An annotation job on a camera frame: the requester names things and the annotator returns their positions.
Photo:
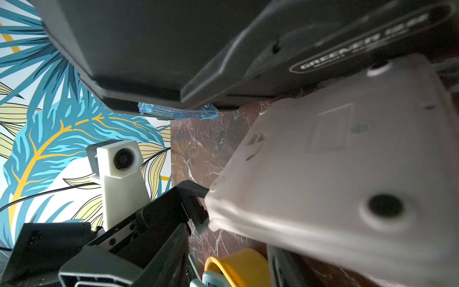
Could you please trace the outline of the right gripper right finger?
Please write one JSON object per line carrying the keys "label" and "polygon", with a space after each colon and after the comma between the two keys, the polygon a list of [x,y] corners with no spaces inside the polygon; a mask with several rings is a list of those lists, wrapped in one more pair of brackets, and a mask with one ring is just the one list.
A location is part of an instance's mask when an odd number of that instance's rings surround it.
{"label": "right gripper right finger", "polygon": [[315,287],[316,275],[298,254],[267,245],[273,287]]}

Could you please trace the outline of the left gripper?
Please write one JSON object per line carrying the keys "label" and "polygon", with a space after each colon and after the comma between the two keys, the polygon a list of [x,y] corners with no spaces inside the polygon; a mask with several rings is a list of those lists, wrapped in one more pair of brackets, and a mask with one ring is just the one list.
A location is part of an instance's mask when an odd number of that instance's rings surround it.
{"label": "left gripper", "polygon": [[1,276],[4,287],[133,287],[179,224],[208,229],[209,189],[183,181],[107,231],[86,222],[25,224]]}

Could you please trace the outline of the yellow plastic tray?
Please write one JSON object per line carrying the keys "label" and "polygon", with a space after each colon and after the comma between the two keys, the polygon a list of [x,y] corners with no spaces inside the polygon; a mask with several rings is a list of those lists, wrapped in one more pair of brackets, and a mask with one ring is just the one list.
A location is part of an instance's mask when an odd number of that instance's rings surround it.
{"label": "yellow plastic tray", "polygon": [[223,274],[232,287],[270,287],[268,260],[254,249],[243,249],[224,257],[209,257],[204,271]]}

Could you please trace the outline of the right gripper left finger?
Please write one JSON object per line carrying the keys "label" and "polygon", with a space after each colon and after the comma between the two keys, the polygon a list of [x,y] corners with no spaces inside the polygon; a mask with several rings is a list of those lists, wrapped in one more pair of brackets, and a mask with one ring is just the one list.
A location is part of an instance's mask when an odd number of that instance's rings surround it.
{"label": "right gripper left finger", "polygon": [[133,282],[134,287],[187,287],[188,230],[178,225],[154,258]]}

